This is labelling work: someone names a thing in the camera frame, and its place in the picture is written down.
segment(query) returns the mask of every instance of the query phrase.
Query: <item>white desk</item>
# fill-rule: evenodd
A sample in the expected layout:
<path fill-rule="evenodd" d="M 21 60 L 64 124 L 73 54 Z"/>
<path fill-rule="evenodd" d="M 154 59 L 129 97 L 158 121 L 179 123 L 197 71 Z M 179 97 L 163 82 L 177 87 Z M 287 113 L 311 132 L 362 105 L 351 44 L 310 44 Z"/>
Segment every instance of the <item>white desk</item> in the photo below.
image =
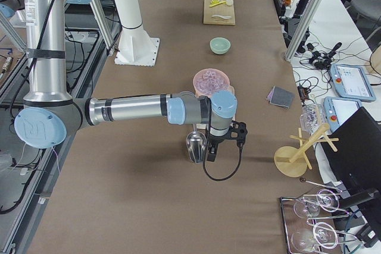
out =
<path fill-rule="evenodd" d="M 296 3 L 299 0 L 294 0 L 291 10 L 287 10 L 286 16 L 291 16 L 296 8 Z M 338 42 L 342 42 L 342 46 L 338 51 L 343 51 L 348 55 L 357 55 L 357 57 L 349 57 L 348 55 L 338 53 L 334 56 L 334 59 L 337 59 L 335 62 L 348 65 L 367 65 L 368 60 L 371 55 L 371 50 L 368 47 L 368 44 L 365 42 L 364 38 L 358 31 L 356 25 L 351 20 L 348 12 L 345 7 L 342 5 L 340 0 L 322 0 L 319 9 L 315 13 L 315 16 L 310 24 L 311 36 L 307 39 L 307 42 L 314 43 L 314 46 L 318 42 L 319 45 L 316 46 L 316 49 L 319 51 L 329 52 Z M 311 57 L 310 52 L 303 54 L 308 58 Z M 295 80 L 307 79 L 311 76 L 316 76 L 319 79 L 323 79 L 323 73 L 318 70 L 308 70 L 303 68 L 299 63 L 301 58 L 293 57 L 291 64 L 293 70 L 296 72 Z M 380 79 L 377 79 L 373 76 L 368 76 L 370 83 L 378 83 Z M 327 84 L 322 81 L 318 84 L 322 88 L 327 88 Z M 375 102 L 367 103 L 363 102 L 363 106 L 368 110 L 375 120 L 381 120 L 381 86 L 372 87 L 377 100 Z M 310 97 L 317 103 L 323 104 L 323 100 L 327 96 L 338 96 L 334 89 L 329 89 L 327 92 L 323 89 L 315 88 L 310 93 Z M 327 158 L 320 146 L 316 146 L 316 158 L 318 160 L 320 174 L 325 183 L 329 181 L 336 181 L 336 177 L 333 175 Z M 355 227 L 350 230 L 351 233 L 356 233 L 360 227 Z M 348 247 L 353 250 L 357 245 L 356 243 L 348 243 Z M 360 248 L 356 253 L 358 254 L 379 254 L 381 253 L 381 242 L 377 242 L 375 246 L 371 249 L 366 249 L 365 247 Z"/>

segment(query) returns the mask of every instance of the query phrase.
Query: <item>office chair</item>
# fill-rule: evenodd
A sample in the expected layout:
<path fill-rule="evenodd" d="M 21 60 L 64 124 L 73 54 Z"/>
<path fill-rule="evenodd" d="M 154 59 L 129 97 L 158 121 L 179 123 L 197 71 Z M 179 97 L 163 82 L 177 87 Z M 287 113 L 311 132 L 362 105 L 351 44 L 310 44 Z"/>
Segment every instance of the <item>office chair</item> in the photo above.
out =
<path fill-rule="evenodd" d="M 368 42 L 381 29 L 381 0 L 352 0 L 350 7 L 357 13 L 357 19 L 364 17 L 378 26 L 366 39 Z"/>

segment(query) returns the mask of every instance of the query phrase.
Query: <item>mint green bowl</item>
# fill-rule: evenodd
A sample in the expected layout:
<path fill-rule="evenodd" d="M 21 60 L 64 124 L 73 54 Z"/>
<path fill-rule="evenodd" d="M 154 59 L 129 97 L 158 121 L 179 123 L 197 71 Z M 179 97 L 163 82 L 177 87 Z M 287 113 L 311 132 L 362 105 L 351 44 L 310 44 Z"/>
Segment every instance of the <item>mint green bowl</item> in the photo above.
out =
<path fill-rule="evenodd" d="M 229 40 L 217 37 L 210 40 L 210 49 L 217 55 L 223 55 L 230 49 Z"/>

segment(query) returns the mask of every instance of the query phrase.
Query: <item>cutting board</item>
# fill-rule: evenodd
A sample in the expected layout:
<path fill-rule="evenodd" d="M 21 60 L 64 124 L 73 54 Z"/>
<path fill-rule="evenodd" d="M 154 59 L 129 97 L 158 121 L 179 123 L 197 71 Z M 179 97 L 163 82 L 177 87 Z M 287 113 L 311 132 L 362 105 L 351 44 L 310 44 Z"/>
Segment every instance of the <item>cutting board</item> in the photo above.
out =
<path fill-rule="evenodd" d="M 214 7 L 209 7 L 211 0 L 204 0 L 204 24 L 214 25 L 235 25 L 236 17 L 234 15 L 234 4 L 227 6 L 220 4 Z M 232 16 L 230 19 L 222 19 L 220 17 L 212 17 L 212 15 Z"/>

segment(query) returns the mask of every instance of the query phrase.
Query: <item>black monitor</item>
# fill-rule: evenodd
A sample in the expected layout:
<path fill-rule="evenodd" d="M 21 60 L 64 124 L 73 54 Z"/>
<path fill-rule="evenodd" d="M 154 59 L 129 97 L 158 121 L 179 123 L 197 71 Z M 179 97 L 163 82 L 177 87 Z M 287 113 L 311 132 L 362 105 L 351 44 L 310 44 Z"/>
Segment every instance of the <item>black monitor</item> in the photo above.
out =
<path fill-rule="evenodd" d="M 381 125 L 364 107 L 357 110 L 331 136 L 334 152 L 327 143 L 322 144 L 331 169 L 353 196 L 367 189 L 381 192 Z M 381 240 L 381 198 L 358 205 L 371 229 Z"/>

